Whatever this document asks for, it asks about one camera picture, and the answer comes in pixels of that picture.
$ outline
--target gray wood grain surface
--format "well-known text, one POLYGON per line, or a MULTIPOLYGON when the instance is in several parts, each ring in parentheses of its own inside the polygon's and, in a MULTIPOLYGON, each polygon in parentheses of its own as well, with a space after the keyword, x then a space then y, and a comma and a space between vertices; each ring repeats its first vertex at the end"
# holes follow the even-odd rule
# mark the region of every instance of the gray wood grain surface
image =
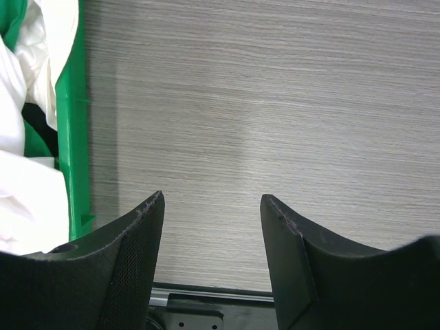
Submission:
POLYGON ((269 291, 263 193, 391 249, 440 232, 440 3, 86 1, 96 226, 155 190, 155 280, 269 291))

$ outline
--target screw hole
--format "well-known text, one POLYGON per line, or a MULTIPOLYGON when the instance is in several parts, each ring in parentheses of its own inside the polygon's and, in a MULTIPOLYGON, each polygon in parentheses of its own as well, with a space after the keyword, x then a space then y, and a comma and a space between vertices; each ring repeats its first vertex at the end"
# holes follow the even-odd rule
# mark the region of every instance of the screw hole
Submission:
POLYGON ((62 244, 60 246, 55 247, 51 252, 49 253, 63 253, 63 252, 69 252, 69 251, 73 251, 76 250, 78 246, 76 246, 75 244, 72 243, 66 243, 66 244, 62 244))

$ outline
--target white cloth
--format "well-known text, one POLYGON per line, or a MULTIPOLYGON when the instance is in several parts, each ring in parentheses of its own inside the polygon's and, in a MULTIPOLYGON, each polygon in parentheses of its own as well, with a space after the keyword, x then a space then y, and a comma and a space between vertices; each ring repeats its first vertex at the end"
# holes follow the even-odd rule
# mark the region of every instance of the white cloth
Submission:
POLYGON ((21 116, 25 97, 26 83, 19 61, 0 37, 0 150, 16 155, 23 155, 25 149, 21 116))
POLYGON ((78 0, 27 0, 14 53, 27 85, 28 102, 57 130, 55 84, 69 58, 78 28, 78 0))
POLYGON ((0 151, 0 165, 0 250, 17 255, 49 252, 68 242, 63 174, 5 151, 0 151))

